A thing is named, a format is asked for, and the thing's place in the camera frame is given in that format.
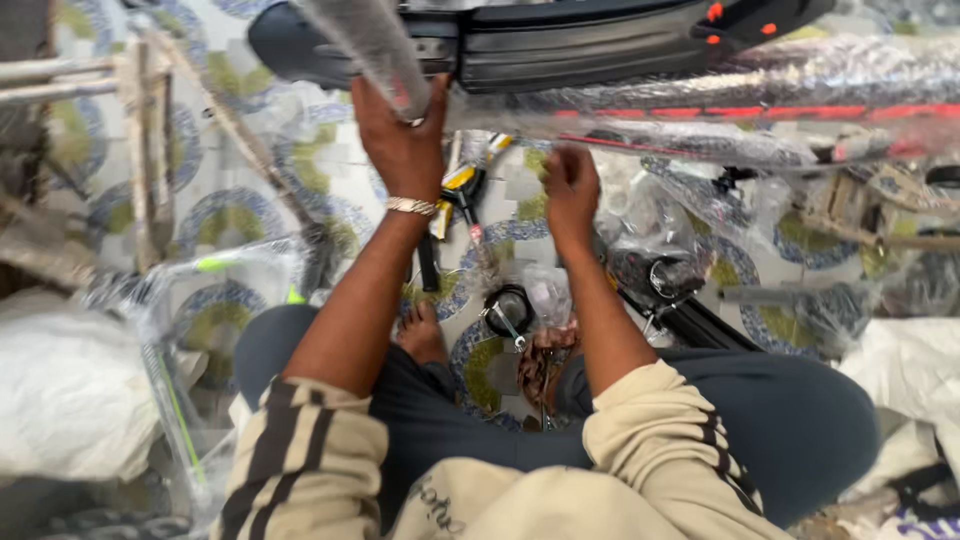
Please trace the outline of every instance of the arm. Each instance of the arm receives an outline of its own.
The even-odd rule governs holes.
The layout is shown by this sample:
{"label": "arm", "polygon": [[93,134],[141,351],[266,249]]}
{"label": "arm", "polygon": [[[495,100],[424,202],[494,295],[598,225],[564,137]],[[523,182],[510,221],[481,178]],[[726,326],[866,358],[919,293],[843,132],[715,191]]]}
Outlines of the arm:
{"label": "arm", "polygon": [[546,171],[547,220],[570,277],[590,393],[599,396],[636,368],[656,362],[657,353],[627,314],[590,249],[600,194],[590,152],[560,146],[547,160]]}
{"label": "arm", "polygon": [[658,361],[589,248],[599,179],[587,150],[546,164],[547,218],[583,336],[594,413],[584,447],[597,471],[636,490],[688,538],[771,538],[759,495],[730,455],[713,405]]}
{"label": "arm", "polygon": [[[440,196],[445,77],[411,128],[365,80],[353,82],[360,137],[390,193]],[[400,283],[429,219],[388,211],[261,398],[237,442],[213,540],[377,538],[374,497],[387,430],[367,413],[396,318]]]}
{"label": "arm", "polygon": [[[430,112],[411,128],[365,79],[353,82],[360,138],[392,196],[434,202],[444,175],[441,135],[446,77],[436,77]],[[388,211],[294,351],[283,377],[305,377],[370,395],[390,342],[403,273],[430,219]]]}

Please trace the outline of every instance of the hand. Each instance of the hand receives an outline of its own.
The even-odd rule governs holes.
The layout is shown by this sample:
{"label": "hand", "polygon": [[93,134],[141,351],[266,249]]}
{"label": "hand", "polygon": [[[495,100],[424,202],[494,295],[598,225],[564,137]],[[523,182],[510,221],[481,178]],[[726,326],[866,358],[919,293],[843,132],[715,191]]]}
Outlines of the hand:
{"label": "hand", "polygon": [[593,156],[582,146],[557,146],[544,165],[543,187],[549,200],[546,220],[562,258],[590,250],[593,214],[600,197],[600,178]]}
{"label": "hand", "polygon": [[396,116],[390,104],[364,77],[353,79],[353,109],[360,140],[387,191],[434,203],[444,178],[441,136],[446,117],[447,76],[433,79],[430,110],[416,128]]}

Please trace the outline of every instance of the orange clip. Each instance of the orange clip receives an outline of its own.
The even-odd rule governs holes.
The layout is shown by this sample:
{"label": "orange clip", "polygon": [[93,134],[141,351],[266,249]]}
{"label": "orange clip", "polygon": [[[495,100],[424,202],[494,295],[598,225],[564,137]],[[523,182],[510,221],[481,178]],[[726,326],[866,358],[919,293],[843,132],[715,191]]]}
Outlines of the orange clip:
{"label": "orange clip", "polygon": [[707,20],[713,22],[723,16],[723,4],[720,2],[714,2],[707,9]]}

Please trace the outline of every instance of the bracelet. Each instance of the bracelet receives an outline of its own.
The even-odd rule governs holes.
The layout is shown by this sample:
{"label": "bracelet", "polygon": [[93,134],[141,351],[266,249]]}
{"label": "bracelet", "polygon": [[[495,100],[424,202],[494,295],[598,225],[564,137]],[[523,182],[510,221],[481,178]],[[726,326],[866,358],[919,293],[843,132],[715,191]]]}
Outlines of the bracelet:
{"label": "bracelet", "polygon": [[419,201],[417,199],[407,199],[406,197],[388,197],[387,210],[397,210],[401,212],[413,212],[427,217],[437,213],[437,205]]}

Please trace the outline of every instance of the knee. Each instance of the knee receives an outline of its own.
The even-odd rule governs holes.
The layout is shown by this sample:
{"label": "knee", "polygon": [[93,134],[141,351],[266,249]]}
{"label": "knee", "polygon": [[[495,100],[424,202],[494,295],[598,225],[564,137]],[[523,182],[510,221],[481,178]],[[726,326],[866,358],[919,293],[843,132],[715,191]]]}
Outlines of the knee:
{"label": "knee", "polygon": [[251,409],[287,361],[317,315],[306,305],[267,309],[244,328],[233,350],[233,376]]}
{"label": "knee", "polygon": [[306,331],[319,310],[307,304],[286,304],[275,306],[253,317],[243,330],[242,335],[259,334],[270,335],[276,332],[288,333],[284,329],[300,329]]}
{"label": "knee", "polygon": [[805,360],[791,371],[791,393],[814,426],[820,426],[815,428],[820,440],[810,442],[837,452],[838,467],[849,482],[856,481],[873,466],[880,448],[873,401],[856,382],[826,364]]}

